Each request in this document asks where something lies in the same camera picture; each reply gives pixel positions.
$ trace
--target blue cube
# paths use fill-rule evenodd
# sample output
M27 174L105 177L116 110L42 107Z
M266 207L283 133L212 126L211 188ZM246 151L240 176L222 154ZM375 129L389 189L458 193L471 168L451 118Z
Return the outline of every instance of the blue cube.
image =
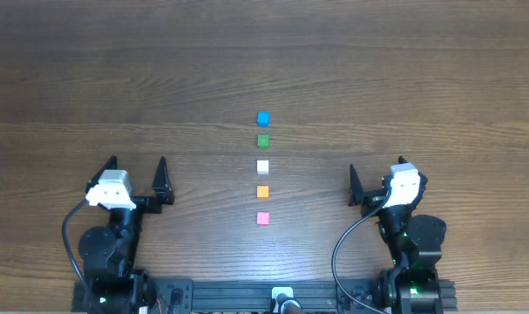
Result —
M270 124L270 113L259 112L258 118L256 118L256 125L268 127L269 124Z

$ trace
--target cube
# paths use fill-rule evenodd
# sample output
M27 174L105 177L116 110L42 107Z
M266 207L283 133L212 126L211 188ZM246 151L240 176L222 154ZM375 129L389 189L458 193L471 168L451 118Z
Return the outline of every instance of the cube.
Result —
M270 148L270 136L269 135L258 135L256 146L260 149Z
M270 198L270 187L269 186L257 186L256 187L256 198L259 200L267 200Z
M256 224L268 226L270 224L270 213L258 212L258 214L256 214Z
M268 127L270 124L270 113L259 112L256 118L256 125Z
M269 163L267 160L257 160L256 161L256 173L257 174L268 174L269 172Z

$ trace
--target pink cube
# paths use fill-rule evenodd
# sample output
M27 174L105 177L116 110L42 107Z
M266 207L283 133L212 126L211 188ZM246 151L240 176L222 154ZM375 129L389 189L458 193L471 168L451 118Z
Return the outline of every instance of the pink cube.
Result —
M268 226L270 224L270 213L259 212L256 214L256 224L261 226Z

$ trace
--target orange cube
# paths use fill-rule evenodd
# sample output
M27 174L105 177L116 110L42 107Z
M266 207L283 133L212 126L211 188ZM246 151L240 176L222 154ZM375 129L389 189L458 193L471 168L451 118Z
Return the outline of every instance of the orange cube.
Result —
M269 186L257 186L256 187L256 198L259 200L267 200L270 198L270 187Z

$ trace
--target wooden tabletop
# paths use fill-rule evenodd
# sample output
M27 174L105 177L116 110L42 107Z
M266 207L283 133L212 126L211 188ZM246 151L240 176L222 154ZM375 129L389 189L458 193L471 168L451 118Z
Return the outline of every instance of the wooden tabletop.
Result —
M0 310L70 309L61 223L112 154L146 195L166 156L175 189L138 266L207 281L331 280L349 164L379 188L401 154L460 309L529 310L529 0L0 0ZM107 218L73 218L75 254ZM390 267L375 220L342 277Z

